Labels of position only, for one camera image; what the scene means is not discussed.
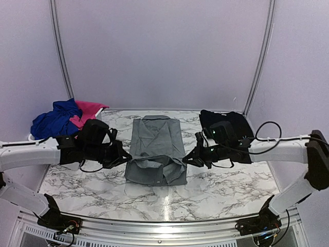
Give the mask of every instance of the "black cable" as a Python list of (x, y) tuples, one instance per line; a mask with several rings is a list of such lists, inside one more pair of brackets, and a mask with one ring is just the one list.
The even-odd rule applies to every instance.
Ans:
[(66, 246), (66, 247), (71, 247), (73, 245), (73, 243), (74, 243), (74, 239), (75, 239), (74, 233), (71, 233), (71, 234), (72, 234), (72, 242), (68, 246)]
[(225, 167), (225, 166), (217, 166), (217, 165), (214, 165), (213, 163), (211, 163), (214, 167), (218, 167), (218, 168), (233, 168), (234, 167), (234, 163), (233, 161), (231, 161), (231, 166), (230, 167)]
[(46, 222), (44, 219), (41, 219), (35, 212), (33, 212), (34, 213), (34, 215), (38, 218), (38, 220), (41, 220), (41, 221), (43, 221), (43, 222)]
[(279, 238), (279, 240), (278, 240), (276, 243), (272, 244), (272, 246), (278, 244), (278, 243), (283, 239), (283, 237), (287, 234), (287, 232), (288, 232), (289, 225), (290, 225), (290, 215), (289, 215), (289, 212), (288, 212), (287, 209), (286, 209), (286, 212), (287, 212), (287, 215), (288, 215), (288, 225), (287, 225), (287, 229), (286, 229), (286, 231), (283, 233), (283, 235), (281, 236), (281, 238)]
[[(41, 140), (41, 141), (39, 141), (39, 144), (40, 143), (44, 143), (45, 141), (47, 141), (49, 139), (49, 137), (48, 138), (45, 138), (45, 139), (43, 139), (43, 140)], [(13, 143), (13, 144), (4, 144), (4, 145), (2, 145), (3, 147), (15, 147), (15, 146), (28, 146), (28, 145), (35, 145), (35, 144), (37, 144), (37, 142), (34, 142), (34, 143)]]
[(235, 149), (235, 148), (230, 148), (230, 147), (227, 147), (227, 146), (225, 146), (225, 145), (223, 145), (223, 144), (218, 144), (218, 145), (220, 145), (220, 146), (222, 146), (223, 148), (226, 148), (226, 149), (228, 149), (228, 150), (232, 150), (232, 151), (240, 152), (240, 153), (253, 154), (253, 155), (258, 155), (258, 154), (267, 153), (267, 152), (271, 151), (272, 149), (274, 149), (275, 147), (277, 147), (278, 144), (279, 144), (280, 142), (287, 142), (287, 141), (291, 141), (291, 140), (301, 140), (301, 139), (302, 139), (302, 140), (306, 140), (306, 139), (308, 139), (308, 140), (316, 140), (316, 141), (321, 142), (321, 143), (323, 143), (323, 144), (325, 144), (326, 146), (329, 147), (329, 144), (328, 144), (327, 142), (325, 142), (324, 140), (318, 139), (318, 138), (314, 138), (314, 137), (293, 137), (293, 138), (280, 139), (280, 138), (282, 137), (282, 129), (281, 129), (280, 125), (279, 125), (278, 123), (274, 122), (274, 121), (267, 121), (267, 122), (264, 122), (264, 123), (263, 123), (263, 124), (257, 129), (257, 131), (256, 131), (256, 135), (255, 135), (255, 139), (258, 140), (258, 141), (260, 141), (260, 142), (268, 142), (268, 141), (271, 141), (271, 142), (272, 142), (272, 141), (276, 141), (276, 139), (259, 139), (259, 138), (257, 137), (257, 135), (258, 135), (260, 129), (261, 129), (263, 126), (265, 126), (266, 124), (274, 124), (274, 125), (278, 126), (279, 131), (280, 131), (279, 140), (276, 142), (276, 144), (275, 144), (273, 147), (271, 147), (271, 148), (269, 148), (269, 149), (267, 149), (267, 150), (264, 150), (264, 151), (259, 152), (259, 153), (253, 153), (253, 152), (248, 152), (248, 151), (242, 151), (242, 150)]
[(257, 129), (256, 134), (255, 134), (255, 139), (256, 140), (259, 140), (260, 142), (264, 141), (264, 140), (261, 140), (261, 139), (258, 138), (258, 133), (267, 124), (274, 124), (274, 125), (276, 125), (279, 128), (279, 131), (280, 131), (279, 138), (282, 137), (282, 129), (281, 129), (281, 126), (277, 122), (267, 121), (267, 122), (262, 123), (262, 125), (260, 125), (259, 128)]
[(86, 163), (86, 160), (84, 160), (84, 161), (82, 162), (82, 165), (80, 166), (80, 170), (83, 171), (83, 172), (94, 173), (94, 172), (98, 172), (98, 171), (100, 171), (100, 170), (103, 169), (103, 167), (102, 167), (102, 168), (100, 168), (100, 169), (98, 169), (98, 170), (95, 170), (95, 171), (86, 171), (86, 170), (83, 170), (83, 169), (82, 169), (82, 167), (84, 166), (85, 163)]
[(59, 246), (61, 246), (61, 244), (57, 244), (53, 241), (51, 243), (49, 243), (47, 239), (45, 239), (45, 240), (46, 240), (47, 246), (50, 246), (50, 247), (59, 247)]
[[(71, 233), (71, 234), (72, 234), (72, 241), (71, 241), (71, 243), (70, 243), (69, 245), (64, 246), (64, 247), (71, 247), (71, 246), (74, 244), (74, 240), (75, 240), (74, 233), (72, 233), (72, 232), (68, 232), (68, 233)], [(53, 243), (51, 243), (51, 245), (53, 245), (53, 246), (58, 246), (58, 247), (62, 246), (62, 244), (53, 244)]]

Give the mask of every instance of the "metal frame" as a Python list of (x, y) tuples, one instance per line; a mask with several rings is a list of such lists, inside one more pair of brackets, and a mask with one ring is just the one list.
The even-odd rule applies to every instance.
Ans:
[[(290, 226), (295, 231), (299, 247), (308, 247), (303, 236), (303, 228), (297, 209), (289, 209)], [(241, 238), (251, 238), (251, 235), (240, 236), (235, 229), (236, 221), (243, 217), (225, 218), (210, 221), (195, 222), (137, 222), (98, 219), (80, 216), (82, 227), (80, 234), (76, 236), (74, 246), (220, 246), (220, 244), (234, 243)], [(14, 232), (11, 236), (9, 247), (20, 246), (26, 226), (45, 232), (47, 229), (37, 225), (37, 218), (29, 211), (20, 212), (16, 221)], [(282, 228), (288, 223), (286, 214), (282, 215)], [(53, 230), (47, 230), (49, 239)]]
[(276, 9), (276, 0), (270, 0), (269, 6), (268, 6), (268, 15), (267, 15), (267, 21), (266, 21), (266, 28), (265, 28), (265, 33), (264, 33), (264, 39), (263, 39), (263, 44), (261, 48), (261, 53), (258, 59), (258, 64), (256, 67), (256, 71), (253, 77), (251, 89), (249, 92), (249, 96), (246, 102), (246, 106), (243, 111), (243, 115), (246, 117), (249, 114), (253, 99), (255, 97), (255, 93), (257, 90), (257, 87), (259, 85), (261, 75), (262, 75), (262, 70), (265, 62), (265, 57), (268, 52), (270, 40), (271, 40), (271, 34), (273, 30), (273, 22), (274, 22), (274, 14), (275, 14), (275, 9)]
[(71, 84), (71, 81), (70, 81), (70, 77), (68, 75), (68, 70), (67, 70), (67, 66), (66, 66), (66, 62), (65, 62), (65, 56), (64, 56), (63, 45), (62, 45), (61, 34), (60, 34), (60, 28), (59, 28), (59, 22), (58, 22), (56, 1), (55, 0), (49, 0), (49, 5), (50, 5), (52, 28), (53, 28), (53, 32), (54, 32), (56, 49), (57, 49), (59, 60), (60, 60), (61, 71), (62, 71), (62, 74), (63, 74), (63, 79), (64, 79), (67, 95), (71, 99), (71, 98), (74, 98), (74, 93), (73, 93), (72, 84)]

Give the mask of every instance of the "black cloth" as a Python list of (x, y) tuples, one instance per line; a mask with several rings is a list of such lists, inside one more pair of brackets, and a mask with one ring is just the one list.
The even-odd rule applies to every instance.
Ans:
[(204, 129), (205, 135), (208, 138), (212, 138), (212, 135), (210, 134), (210, 126), (220, 121), (229, 121), (232, 124), (233, 130), (239, 140), (246, 137), (254, 137), (249, 123), (240, 113), (214, 113), (207, 110), (202, 110), (199, 118), (202, 129)]

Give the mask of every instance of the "blue cloth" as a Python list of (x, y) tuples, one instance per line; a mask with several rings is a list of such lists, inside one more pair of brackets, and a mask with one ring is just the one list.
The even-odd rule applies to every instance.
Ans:
[(56, 137), (59, 135), (72, 135), (79, 129), (70, 118), (74, 115), (82, 116), (74, 99), (56, 101), (52, 104), (53, 110), (39, 115), (33, 120), (31, 134), (35, 139)]

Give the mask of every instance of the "clothing pile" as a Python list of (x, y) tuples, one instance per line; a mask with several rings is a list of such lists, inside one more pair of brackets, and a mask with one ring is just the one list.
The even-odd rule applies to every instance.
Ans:
[(51, 112), (43, 113), (33, 120), (31, 134), (35, 139), (60, 135), (73, 135), (82, 129), (88, 119), (95, 119), (100, 109), (107, 105), (69, 99), (56, 101)]

